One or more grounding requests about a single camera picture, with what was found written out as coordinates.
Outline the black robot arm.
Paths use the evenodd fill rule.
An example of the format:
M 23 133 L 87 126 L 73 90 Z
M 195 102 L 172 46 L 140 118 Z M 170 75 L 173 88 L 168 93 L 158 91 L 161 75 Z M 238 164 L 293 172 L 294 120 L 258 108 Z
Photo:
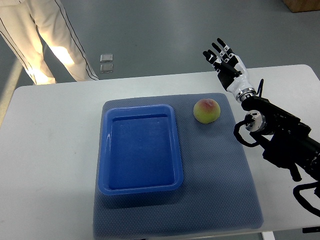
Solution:
M 293 189 L 293 196 L 310 213 L 319 216 L 319 209 L 313 207 L 301 191 L 313 189 L 320 195 L 320 144 L 309 137 L 311 128 L 291 113 L 269 102 L 261 96 L 263 82 L 258 90 L 246 87 L 237 91 L 236 100 L 247 112 L 244 120 L 237 123 L 233 134 L 244 146 L 261 146 L 262 157 L 277 166 L 288 169 L 295 182 L 302 177 L 302 168 L 315 182 L 305 183 Z

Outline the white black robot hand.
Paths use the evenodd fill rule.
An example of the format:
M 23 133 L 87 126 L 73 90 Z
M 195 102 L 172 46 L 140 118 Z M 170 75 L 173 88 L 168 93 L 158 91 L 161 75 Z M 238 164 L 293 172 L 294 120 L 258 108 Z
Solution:
M 241 58 L 220 38 L 213 42 L 211 49 L 204 51 L 203 55 L 208 63 L 217 72 L 222 87 L 239 102 L 255 96 L 257 91 L 249 81 L 249 73 Z

